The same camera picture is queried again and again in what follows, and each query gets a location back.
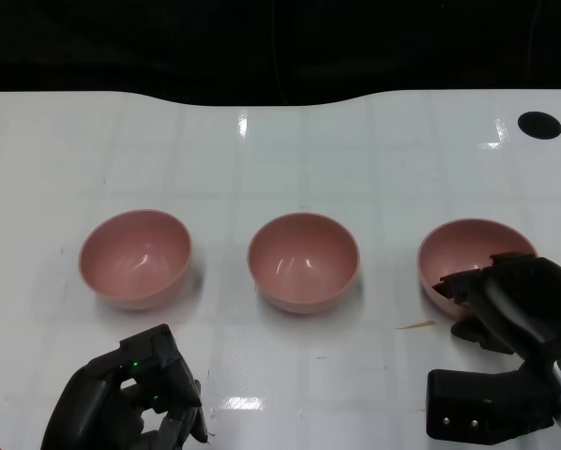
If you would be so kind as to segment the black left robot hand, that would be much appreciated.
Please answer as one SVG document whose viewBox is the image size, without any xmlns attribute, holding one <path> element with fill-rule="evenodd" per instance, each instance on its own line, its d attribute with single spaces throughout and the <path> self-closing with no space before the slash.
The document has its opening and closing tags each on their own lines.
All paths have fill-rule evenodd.
<svg viewBox="0 0 561 450">
<path fill-rule="evenodd" d="M 53 410 L 44 449 L 180 449 L 207 443 L 201 384 L 165 323 L 79 368 Z"/>
</svg>

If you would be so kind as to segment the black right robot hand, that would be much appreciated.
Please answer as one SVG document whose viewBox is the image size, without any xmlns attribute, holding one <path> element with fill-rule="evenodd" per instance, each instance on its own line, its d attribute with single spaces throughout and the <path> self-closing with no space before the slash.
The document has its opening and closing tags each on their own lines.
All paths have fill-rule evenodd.
<svg viewBox="0 0 561 450">
<path fill-rule="evenodd" d="M 493 254 L 491 260 L 489 266 L 443 276 L 432 287 L 469 309 L 452 335 L 537 364 L 561 359 L 561 266 L 521 252 Z"/>
</svg>

